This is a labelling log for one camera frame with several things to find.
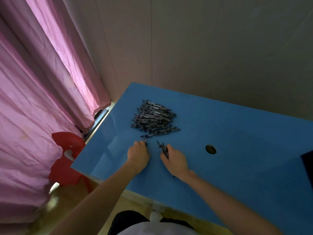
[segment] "person's left hand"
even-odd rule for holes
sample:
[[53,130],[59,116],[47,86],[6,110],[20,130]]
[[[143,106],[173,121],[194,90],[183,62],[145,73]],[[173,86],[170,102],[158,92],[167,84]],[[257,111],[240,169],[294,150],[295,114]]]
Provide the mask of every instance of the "person's left hand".
[[149,162],[150,153],[147,151],[144,141],[134,142],[127,152],[127,162],[132,165],[135,174],[140,173]]

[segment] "forearm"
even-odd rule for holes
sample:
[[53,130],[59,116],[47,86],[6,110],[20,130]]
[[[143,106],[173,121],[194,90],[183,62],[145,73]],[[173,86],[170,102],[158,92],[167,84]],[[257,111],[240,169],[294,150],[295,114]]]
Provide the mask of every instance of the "forearm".
[[50,235],[97,235],[135,174],[132,165],[126,162],[80,202]]
[[199,178],[194,172],[183,179],[211,207],[234,234],[282,234],[270,222],[217,187]]

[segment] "person's right arm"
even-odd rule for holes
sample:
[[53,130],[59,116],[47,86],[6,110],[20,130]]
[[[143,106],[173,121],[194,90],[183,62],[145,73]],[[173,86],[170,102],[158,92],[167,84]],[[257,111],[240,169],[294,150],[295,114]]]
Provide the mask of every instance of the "person's right arm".
[[282,234],[275,225],[189,170],[182,152],[173,149],[171,145],[167,145],[167,149],[169,159],[162,153],[161,160],[168,171],[201,196],[233,234]]

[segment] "pink curtain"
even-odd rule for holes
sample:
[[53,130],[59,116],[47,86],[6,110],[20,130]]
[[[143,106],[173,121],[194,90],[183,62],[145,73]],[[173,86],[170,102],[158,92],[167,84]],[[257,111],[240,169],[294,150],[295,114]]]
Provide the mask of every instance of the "pink curtain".
[[62,0],[0,0],[0,233],[21,234],[48,199],[62,150],[110,105]]

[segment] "black pants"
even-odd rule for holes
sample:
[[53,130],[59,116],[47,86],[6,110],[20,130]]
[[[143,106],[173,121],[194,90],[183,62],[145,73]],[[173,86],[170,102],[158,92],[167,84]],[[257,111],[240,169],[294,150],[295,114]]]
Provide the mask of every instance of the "black pants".
[[[133,210],[126,210],[119,212],[112,221],[112,225],[108,232],[108,235],[117,235],[121,231],[127,229],[128,227],[141,223],[141,222],[149,222],[149,220],[143,216],[142,214],[133,211]],[[171,222],[177,223],[189,228],[194,229],[187,223],[186,221],[171,219],[171,218],[162,218],[160,222]]]

